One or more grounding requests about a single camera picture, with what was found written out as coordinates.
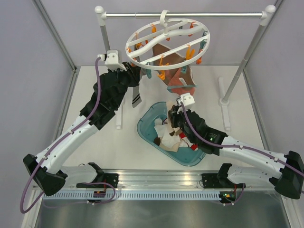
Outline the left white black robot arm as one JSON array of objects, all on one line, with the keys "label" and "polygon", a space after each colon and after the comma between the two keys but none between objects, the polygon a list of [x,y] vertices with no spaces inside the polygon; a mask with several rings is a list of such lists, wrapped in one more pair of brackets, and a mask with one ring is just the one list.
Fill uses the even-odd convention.
[{"label": "left white black robot arm", "polygon": [[63,164],[83,142],[115,116],[128,88],[139,85],[141,68],[128,62],[123,62],[123,66],[125,70],[108,70],[99,75],[90,101],[70,128],[44,151],[36,156],[28,154],[23,159],[29,174],[45,195],[52,196],[70,185],[102,186],[104,171],[94,162],[73,167]]}]

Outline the white cloth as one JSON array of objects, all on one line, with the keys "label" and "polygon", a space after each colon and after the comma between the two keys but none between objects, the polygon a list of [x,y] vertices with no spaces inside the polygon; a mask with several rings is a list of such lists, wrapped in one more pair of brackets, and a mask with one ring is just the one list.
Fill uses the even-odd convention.
[{"label": "white cloth", "polygon": [[176,147],[191,147],[193,144],[188,140],[180,128],[169,128],[167,125],[155,125],[157,137],[154,143],[166,150],[173,150]]}]

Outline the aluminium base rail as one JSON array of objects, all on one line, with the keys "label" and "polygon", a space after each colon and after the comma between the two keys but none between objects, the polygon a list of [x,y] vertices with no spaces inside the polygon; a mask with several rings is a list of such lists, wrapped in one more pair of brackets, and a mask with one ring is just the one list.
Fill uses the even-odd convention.
[{"label": "aluminium base rail", "polygon": [[104,170],[102,179],[119,190],[233,189],[216,171]]}]

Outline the white silver clothes rack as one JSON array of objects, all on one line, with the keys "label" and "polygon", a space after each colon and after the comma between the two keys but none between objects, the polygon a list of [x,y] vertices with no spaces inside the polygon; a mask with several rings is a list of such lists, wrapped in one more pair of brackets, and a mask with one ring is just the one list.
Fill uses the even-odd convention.
[{"label": "white silver clothes rack", "polygon": [[[264,11],[257,12],[257,13],[170,13],[169,18],[187,18],[196,20],[198,18],[259,18],[260,23],[255,32],[254,37],[251,40],[251,43],[241,61],[228,89],[224,88],[223,78],[218,80],[219,83],[219,90],[220,90],[220,100],[219,105],[222,111],[222,119],[224,129],[226,131],[231,130],[231,123],[230,117],[228,113],[228,105],[229,105],[229,97],[240,77],[240,74],[245,69],[245,66],[252,55],[254,49],[256,48],[259,40],[261,39],[267,25],[269,24],[270,20],[272,19],[274,13],[276,12],[276,7],[274,5],[268,5]],[[161,13],[122,13],[122,14],[114,14],[114,13],[107,13],[103,7],[96,6],[95,13],[97,14],[98,23],[100,26],[100,30],[102,33],[104,46],[106,53],[110,49],[108,34],[106,31],[106,23],[105,21],[108,18],[137,18],[137,19],[148,19],[148,18],[160,18]]]}]

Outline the teal clothes peg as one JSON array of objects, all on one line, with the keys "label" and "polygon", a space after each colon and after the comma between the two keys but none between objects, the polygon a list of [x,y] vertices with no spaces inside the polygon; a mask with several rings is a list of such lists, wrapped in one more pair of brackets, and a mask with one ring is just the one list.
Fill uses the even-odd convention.
[{"label": "teal clothes peg", "polygon": [[145,68],[145,75],[147,75],[148,79],[151,79],[151,77],[152,77],[152,70],[149,69],[149,68]]}]

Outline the yellow clothes peg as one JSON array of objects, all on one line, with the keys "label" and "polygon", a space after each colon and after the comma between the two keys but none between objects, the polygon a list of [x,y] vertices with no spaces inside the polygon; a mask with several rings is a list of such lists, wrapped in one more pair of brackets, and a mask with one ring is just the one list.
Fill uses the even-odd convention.
[{"label": "yellow clothes peg", "polygon": [[169,79],[169,71],[163,70],[163,71],[157,71],[157,77],[160,78],[162,81]]}]

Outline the teal plastic basin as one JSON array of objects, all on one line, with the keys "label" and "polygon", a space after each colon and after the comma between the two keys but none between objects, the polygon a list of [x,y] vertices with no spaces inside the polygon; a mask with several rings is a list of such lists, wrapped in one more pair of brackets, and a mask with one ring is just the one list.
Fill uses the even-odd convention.
[{"label": "teal plastic basin", "polygon": [[158,118],[165,120],[167,117],[167,107],[165,102],[156,102],[143,117],[138,121],[137,132],[139,136],[149,145],[153,146],[163,154],[167,155],[177,163],[183,166],[195,166],[205,157],[205,153],[200,149],[194,151],[191,148],[179,148],[176,152],[170,152],[162,149],[154,143],[157,132],[154,129],[154,121]]}]

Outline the white black-striped sock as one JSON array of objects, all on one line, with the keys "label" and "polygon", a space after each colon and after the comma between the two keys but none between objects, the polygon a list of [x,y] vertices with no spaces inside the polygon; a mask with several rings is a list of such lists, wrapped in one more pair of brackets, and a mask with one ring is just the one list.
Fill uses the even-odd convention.
[{"label": "white black-striped sock", "polygon": [[167,123],[167,118],[166,119],[161,119],[161,118],[157,118],[154,120],[154,128],[155,129],[158,129],[158,130],[161,130],[161,129],[164,129],[164,128],[167,128],[168,127],[168,123]]}]

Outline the coral brown towel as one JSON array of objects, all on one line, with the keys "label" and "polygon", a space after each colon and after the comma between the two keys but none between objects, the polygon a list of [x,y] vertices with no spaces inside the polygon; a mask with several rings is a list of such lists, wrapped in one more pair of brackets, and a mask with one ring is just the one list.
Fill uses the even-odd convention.
[{"label": "coral brown towel", "polygon": [[[162,65],[175,65],[182,63],[186,60],[185,57],[178,53],[173,53],[162,59]],[[190,93],[194,95],[195,88],[197,85],[193,81],[192,70],[190,66],[185,66],[185,68],[175,68],[165,71],[165,78],[163,82],[167,86],[167,90],[173,94],[186,94]]]}]

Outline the white round clip hanger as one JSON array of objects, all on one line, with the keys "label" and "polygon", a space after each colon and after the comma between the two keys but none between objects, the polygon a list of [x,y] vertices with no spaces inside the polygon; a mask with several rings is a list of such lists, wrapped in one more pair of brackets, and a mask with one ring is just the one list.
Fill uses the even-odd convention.
[{"label": "white round clip hanger", "polygon": [[210,31],[203,23],[169,18],[163,10],[158,21],[136,30],[125,44],[129,60],[150,70],[165,71],[200,64],[210,45]]}]

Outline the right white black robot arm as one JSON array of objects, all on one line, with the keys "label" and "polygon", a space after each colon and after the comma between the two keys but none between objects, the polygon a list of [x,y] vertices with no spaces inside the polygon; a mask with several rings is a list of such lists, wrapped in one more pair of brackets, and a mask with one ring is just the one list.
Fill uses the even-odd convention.
[{"label": "right white black robot arm", "polygon": [[304,163],[300,154],[270,152],[241,144],[238,140],[206,125],[205,120],[183,106],[168,110],[173,128],[180,128],[187,139],[207,154],[229,157],[270,174],[268,182],[274,189],[291,199],[300,199],[304,183]]}]

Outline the red sock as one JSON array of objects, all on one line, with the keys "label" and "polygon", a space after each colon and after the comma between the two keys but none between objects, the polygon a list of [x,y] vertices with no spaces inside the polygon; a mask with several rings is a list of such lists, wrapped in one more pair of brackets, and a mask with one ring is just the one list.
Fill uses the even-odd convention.
[{"label": "red sock", "polygon": [[184,133],[180,133],[179,137],[180,137],[179,147],[190,148],[193,151],[198,150],[198,146],[196,144],[191,143]]}]

